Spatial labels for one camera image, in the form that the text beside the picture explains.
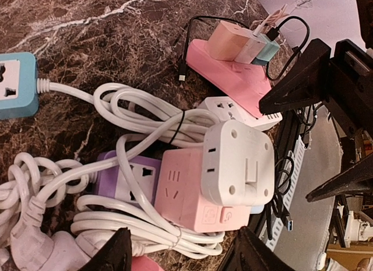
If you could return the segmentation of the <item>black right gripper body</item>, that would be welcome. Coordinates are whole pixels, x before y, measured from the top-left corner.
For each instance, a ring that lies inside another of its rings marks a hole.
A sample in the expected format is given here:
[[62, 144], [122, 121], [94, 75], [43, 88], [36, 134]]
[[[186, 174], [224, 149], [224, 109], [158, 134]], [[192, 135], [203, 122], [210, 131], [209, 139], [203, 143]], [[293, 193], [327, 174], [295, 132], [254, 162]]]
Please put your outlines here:
[[339, 41], [330, 59], [329, 111], [350, 139], [372, 139], [372, 57], [350, 40]]

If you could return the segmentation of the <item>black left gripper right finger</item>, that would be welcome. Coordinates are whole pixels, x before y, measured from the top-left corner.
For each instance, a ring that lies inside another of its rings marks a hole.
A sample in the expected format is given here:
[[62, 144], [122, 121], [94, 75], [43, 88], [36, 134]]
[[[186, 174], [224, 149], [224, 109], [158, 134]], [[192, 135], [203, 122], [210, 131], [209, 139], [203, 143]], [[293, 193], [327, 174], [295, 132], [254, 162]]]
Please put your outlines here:
[[242, 227], [218, 270], [280, 270], [280, 260], [248, 227]]

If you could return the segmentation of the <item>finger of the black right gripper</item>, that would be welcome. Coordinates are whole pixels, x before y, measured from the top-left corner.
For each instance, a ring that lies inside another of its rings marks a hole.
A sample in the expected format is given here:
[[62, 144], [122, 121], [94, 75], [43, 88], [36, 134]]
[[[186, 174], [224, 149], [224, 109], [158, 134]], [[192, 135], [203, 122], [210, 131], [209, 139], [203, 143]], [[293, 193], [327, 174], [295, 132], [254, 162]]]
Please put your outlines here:
[[307, 201], [318, 201], [347, 193], [372, 193], [372, 154], [311, 191]]
[[287, 75], [259, 101], [263, 114], [274, 114], [322, 101], [326, 95], [331, 48], [313, 39]]

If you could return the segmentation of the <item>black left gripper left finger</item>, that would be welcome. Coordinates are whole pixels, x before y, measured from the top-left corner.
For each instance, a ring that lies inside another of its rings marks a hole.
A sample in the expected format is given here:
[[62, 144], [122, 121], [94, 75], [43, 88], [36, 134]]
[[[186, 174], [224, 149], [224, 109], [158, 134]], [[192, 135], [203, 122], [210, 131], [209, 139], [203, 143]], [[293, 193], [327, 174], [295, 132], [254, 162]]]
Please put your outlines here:
[[120, 228], [87, 263], [87, 270], [127, 271], [131, 266], [131, 233], [127, 228]]

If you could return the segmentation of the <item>light blue charger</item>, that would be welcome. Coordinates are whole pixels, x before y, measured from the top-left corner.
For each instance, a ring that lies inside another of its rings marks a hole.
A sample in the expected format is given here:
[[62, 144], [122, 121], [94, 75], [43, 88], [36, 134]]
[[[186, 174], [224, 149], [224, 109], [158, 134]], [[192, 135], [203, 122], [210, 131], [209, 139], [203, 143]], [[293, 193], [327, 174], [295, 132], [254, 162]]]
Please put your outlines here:
[[258, 205], [251, 207], [251, 214], [261, 214], [264, 210], [264, 205]]

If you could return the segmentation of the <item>pink cube socket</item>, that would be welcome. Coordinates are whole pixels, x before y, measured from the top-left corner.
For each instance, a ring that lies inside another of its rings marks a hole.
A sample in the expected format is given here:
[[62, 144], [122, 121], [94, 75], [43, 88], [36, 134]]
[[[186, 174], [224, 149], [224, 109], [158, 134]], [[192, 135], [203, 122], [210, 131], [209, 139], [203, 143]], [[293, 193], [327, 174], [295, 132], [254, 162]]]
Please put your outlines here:
[[197, 233], [247, 226], [251, 208], [219, 206], [200, 191], [202, 149], [167, 150], [161, 160], [154, 208], [166, 220]]

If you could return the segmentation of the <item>white square adapter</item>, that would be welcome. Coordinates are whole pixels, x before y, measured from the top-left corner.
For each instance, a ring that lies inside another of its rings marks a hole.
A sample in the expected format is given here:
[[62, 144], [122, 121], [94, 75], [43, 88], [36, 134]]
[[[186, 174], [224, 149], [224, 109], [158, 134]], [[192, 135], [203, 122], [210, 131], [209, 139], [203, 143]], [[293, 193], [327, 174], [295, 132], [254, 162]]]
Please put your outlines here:
[[211, 126], [203, 142], [201, 191], [220, 206], [267, 204], [275, 191], [275, 152], [268, 135], [237, 120]]

